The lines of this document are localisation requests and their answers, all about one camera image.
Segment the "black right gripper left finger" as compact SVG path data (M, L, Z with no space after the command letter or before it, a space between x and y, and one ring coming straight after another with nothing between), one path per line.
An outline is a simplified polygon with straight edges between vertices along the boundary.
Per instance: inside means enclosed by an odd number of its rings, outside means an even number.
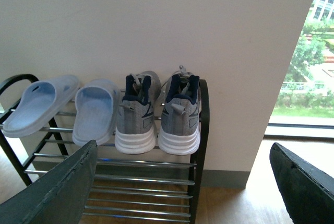
M97 144L73 155L1 204L1 223L79 223L96 171Z

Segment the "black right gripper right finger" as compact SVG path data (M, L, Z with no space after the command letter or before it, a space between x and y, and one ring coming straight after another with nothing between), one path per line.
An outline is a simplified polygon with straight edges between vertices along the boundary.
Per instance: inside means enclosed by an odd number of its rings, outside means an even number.
M270 164L293 223L333 223L333 178L279 143Z

